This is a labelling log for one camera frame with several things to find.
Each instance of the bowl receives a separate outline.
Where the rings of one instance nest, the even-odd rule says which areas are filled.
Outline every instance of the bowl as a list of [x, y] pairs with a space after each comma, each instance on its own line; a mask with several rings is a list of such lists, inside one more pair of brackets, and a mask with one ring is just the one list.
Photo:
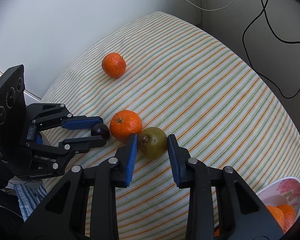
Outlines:
[[295, 177], [279, 179], [256, 194], [265, 205], [287, 204], [293, 207], [297, 217], [300, 215], [300, 180]]

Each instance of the white cable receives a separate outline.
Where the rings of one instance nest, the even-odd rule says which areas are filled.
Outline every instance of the white cable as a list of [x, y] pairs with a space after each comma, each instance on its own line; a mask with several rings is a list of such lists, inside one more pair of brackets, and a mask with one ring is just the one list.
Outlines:
[[[188, 3], [191, 3], [193, 6], [196, 6], [194, 3], [186, 0]], [[224, 8], [227, 8], [228, 6], [230, 6], [235, 0], [233, 0], [231, 3], [229, 3], [227, 6], [224, 6], [224, 7], [221, 7], [221, 8], [218, 8], [218, 9], [213, 9], [213, 10], [207, 10], [207, 9], [202, 9], [201, 7], [199, 6], [196, 6], [197, 8], [199, 8], [200, 10], [203, 10], [203, 11], [207, 11], [207, 12], [212, 12], [212, 11], [218, 11], [218, 10], [221, 10], [221, 9], [224, 9]]]
[[20, 216], [19, 214], [15, 213], [14, 211], [12, 211], [12, 210], [9, 209], [9, 208], [6, 208], [6, 207], [1, 206], [1, 205], [0, 205], [0, 207], [1, 207], [1, 208], [4, 208], [4, 209], [6, 209], [6, 210], [9, 210], [9, 211], [12, 212], [13, 214], [15, 214], [15, 215], [17, 215], [18, 217], [21, 217], [21, 218], [22, 218], [22, 216]]

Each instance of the tangerine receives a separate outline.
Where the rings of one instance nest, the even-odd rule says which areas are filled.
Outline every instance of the tangerine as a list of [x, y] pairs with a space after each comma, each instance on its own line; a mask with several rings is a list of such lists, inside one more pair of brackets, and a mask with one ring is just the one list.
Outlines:
[[138, 114], [130, 110], [116, 113], [110, 122], [110, 132], [120, 142], [126, 142], [131, 133], [139, 134], [142, 122]]
[[220, 228], [217, 228], [216, 231], [213, 233], [214, 237], [220, 236]]
[[293, 223], [296, 220], [296, 212], [293, 207], [289, 205], [280, 205], [277, 208], [281, 209], [284, 215], [284, 229], [283, 232], [286, 233], [290, 227], [292, 227]]
[[112, 52], [106, 55], [101, 63], [103, 71], [112, 78], [118, 78], [126, 71], [126, 62], [120, 54]]
[[274, 219], [277, 221], [279, 226], [282, 228], [282, 231], [284, 229], [284, 215], [281, 209], [274, 207], [274, 206], [266, 206], [271, 215], [274, 217]]

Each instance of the striped tablecloth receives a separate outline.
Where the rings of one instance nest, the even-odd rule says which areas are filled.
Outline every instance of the striped tablecloth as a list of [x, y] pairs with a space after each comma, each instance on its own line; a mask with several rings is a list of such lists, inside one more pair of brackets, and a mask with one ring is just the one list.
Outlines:
[[[118, 79], [101, 68], [110, 52], [127, 63]], [[145, 128], [175, 134], [206, 165], [233, 166], [254, 191], [287, 176], [300, 179], [300, 135], [271, 90], [221, 42], [162, 12], [99, 41], [60, 75], [42, 102], [65, 103], [74, 115], [99, 115], [107, 125], [116, 112], [132, 110]], [[89, 133], [57, 128], [45, 135], [57, 145]], [[67, 170], [98, 165], [120, 145], [111, 137], [105, 147], [76, 155]], [[46, 179], [46, 189], [59, 179]], [[184, 239], [189, 190], [173, 183], [168, 154], [157, 161], [138, 156], [130, 187], [117, 189], [116, 196], [120, 239]], [[87, 235], [91, 197], [88, 204]]]

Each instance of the green citrus fruit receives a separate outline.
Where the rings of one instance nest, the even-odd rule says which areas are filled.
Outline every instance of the green citrus fruit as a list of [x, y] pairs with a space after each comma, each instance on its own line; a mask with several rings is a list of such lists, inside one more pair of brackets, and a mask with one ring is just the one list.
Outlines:
[[148, 127], [138, 135], [138, 150], [149, 160], [159, 159], [167, 148], [167, 136], [157, 127]]

